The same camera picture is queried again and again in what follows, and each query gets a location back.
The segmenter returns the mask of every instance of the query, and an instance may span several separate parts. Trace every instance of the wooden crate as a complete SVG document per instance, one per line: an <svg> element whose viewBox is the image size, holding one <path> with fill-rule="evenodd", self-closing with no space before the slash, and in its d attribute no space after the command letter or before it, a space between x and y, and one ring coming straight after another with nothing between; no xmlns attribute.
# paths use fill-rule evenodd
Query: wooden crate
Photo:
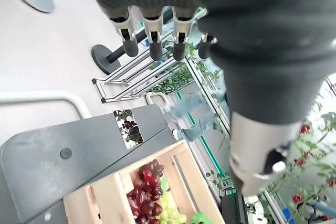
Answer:
<svg viewBox="0 0 336 224"><path fill-rule="evenodd" d="M64 205L69 224L135 224L126 196L134 188L131 175L154 159L164 165L164 176L179 212L187 216L187 223L191 223L196 213L195 202L213 224L224 224L186 141L170 145L66 196Z"/></svg>

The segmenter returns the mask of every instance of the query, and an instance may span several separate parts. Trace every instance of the gray panel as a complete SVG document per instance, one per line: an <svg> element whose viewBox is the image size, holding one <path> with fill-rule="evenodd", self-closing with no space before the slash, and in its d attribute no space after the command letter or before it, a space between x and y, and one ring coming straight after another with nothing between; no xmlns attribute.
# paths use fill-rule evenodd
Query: gray panel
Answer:
<svg viewBox="0 0 336 224"><path fill-rule="evenodd" d="M159 131L168 127L160 107L156 104L134 108L132 109L132 113L144 140L150 139Z"/></svg>
<svg viewBox="0 0 336 224"><path fill-rule="evenodd" d="M46 213L50 214L50 220L45 220ZM26 224L68 224L67 216L64 210L63 200L60 200L55 205L44 211L42 214L35 217Z"/></svg>
<svg viewBox="0 0 336 224"><path fill-rule="evenodd" d="M176 140L173 137L170 128L167 127L148 141L145 141L143 144L139 145L139 147L132 149L132 151L128 155L124 156L121 160L118 160L113 165L107 167L102 173L89 181L88 184L111 173L114 173L174 143L176 143Z"/></svg>
<svg viewBox="0 0 336 224"><path fill-rule="evenodd" d="M60 151L72 149L68 160ZM80 187L129 151L112 115L20 133L3 147L1 164L22 222Z"/></svg>
<svg viewBox="0 0 336 224"><path fill-rule="evenodd" d="M19 224L21 223L7 187L7 182L0 167L0 223Z"/></svg>

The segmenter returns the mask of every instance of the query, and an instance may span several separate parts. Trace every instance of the black stand base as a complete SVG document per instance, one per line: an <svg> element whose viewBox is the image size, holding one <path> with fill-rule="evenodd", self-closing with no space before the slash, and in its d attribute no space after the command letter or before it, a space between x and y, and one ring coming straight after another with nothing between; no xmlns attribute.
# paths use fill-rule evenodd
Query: black stand base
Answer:
<svg viewBox="0 0 336 224"><path fill-rule="evenodd" d="M91 50L94 62L105 74L110 74L121 67L118 60L115 60L113 63L107 61L106 57L111 53L112 52L103 45L95 45Z"/></svg>

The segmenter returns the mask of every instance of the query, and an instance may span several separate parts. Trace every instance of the robotic hand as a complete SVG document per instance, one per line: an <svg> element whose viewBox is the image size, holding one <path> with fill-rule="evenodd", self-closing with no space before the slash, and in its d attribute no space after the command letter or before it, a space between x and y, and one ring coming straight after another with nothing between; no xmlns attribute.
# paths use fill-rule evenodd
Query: robotic hand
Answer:
<svg viewBox="0 0 336 224"><path fill-rule="evenodd" d="M138 49L128 10L141 8L155 60L162 54L162 7L174 8L176 60L184 57L196 8L206 7L198 22L204 33L200 53L224 70L235 185L254 195L285 170L302 120L325 76L336 71L336 0L97 1L129 56Z"/></svg>

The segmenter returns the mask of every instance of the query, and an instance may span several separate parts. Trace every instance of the green stripe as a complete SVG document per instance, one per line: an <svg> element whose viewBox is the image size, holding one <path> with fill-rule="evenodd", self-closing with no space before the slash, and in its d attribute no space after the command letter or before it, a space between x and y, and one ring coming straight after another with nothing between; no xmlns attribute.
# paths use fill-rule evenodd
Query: green stripe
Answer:
<svg viewBox="0 0 336 224"><path fill-rule="evenodd" d="M181 96L181 94L180 94L179 92L176 93L176 96L177 96L177 98L179 99L179 101L182 101L182 96ZM188 118L189 118L191 124L194 126L196 123L195 123L193 117L190 115L189 112L187 113L187 115L188 115ZM221 170L221 168L220 168L220 166L218 165L218 163L217 163L217 161L216 161L214 155L212 154L212 152L211 152L209 146L207 145L207 143L206 143L204 137L203 137L203 136L199 136L199 138L201 139L201 142L202 142L204 148L206 149L206 152L208 152L208 155L210 156L210 159L211 159L212 163L213 163L214 166L216 167L217 172L218 172L219 174L221 174L221 175L224 175L223 172L222 172L222 170Z"/></svg>

